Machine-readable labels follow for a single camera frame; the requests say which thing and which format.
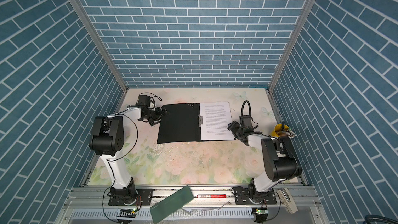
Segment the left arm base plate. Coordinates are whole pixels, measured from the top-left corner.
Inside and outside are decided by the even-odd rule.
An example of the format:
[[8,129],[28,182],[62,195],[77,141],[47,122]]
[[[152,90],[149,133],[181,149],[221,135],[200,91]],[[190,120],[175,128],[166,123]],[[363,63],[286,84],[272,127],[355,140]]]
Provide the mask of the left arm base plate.
[[136,189],[135,192],[132,193],[124,189],[111,188],[107,196],[109,197],[108,205],[110,206],[146,206],[151,204],[153,189]]

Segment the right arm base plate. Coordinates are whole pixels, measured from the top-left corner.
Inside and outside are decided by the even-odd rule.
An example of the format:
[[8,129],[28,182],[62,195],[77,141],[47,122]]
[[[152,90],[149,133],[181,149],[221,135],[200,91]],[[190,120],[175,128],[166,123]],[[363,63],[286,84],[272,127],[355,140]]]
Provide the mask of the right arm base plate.
[[276,204],[276,196],[273,190],[268,192],[257,192],[254,188],[244,188],[236,186],[231,188],[231,193],[234,196],[236,205],[249,205],[249,204]]

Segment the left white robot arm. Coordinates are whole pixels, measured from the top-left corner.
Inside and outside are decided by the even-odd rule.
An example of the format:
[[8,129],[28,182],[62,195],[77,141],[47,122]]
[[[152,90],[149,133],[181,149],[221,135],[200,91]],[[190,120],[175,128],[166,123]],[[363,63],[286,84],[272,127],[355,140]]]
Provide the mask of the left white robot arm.
[[112,182],[109,196],[125,205],[133,204],[138,192],[122,154],[125,140],[124,121],[130,121],[135,127],[136,121],[146,122],[151,126],[159,124],[166,110],[156,106],[156,99],[162,101],[159,96],[144,92],[138,95],[134,105],[128,105],[124,111],[94,118],[89,148],[100,157],[109,172]]

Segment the orange black file folder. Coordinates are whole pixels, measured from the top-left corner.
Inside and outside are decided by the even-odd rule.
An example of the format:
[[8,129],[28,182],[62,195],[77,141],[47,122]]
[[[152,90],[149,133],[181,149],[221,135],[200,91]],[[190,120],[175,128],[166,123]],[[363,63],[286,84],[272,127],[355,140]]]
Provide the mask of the orange black file folder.
[[198,116],[200,103],[180,103],[164,105],[167,114],[161,118],[158,144],[201,141]]

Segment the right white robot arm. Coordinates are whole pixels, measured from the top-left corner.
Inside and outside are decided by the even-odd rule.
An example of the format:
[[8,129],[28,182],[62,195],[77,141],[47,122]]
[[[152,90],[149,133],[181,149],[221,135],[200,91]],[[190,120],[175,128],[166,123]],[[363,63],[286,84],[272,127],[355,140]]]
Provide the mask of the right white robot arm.
[[302,167],[289,137],[264,135],[252,126],[252,118],[241,116],[228,124],[234,137],[249,147],[261,150],[264,172],[253,178],[249,185],[249,198],[258,203],[279,183],[302,174]]

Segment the metal folder clip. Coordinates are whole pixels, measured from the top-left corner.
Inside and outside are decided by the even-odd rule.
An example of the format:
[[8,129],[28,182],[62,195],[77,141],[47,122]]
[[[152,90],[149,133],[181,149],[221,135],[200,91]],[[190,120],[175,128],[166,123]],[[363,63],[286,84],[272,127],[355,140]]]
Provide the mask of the metal folder clip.
[[201,116],[201,115],[198,116],[198,124],[199,124],[199,127],[201,127],[201,125],[203,125],[203,116]]

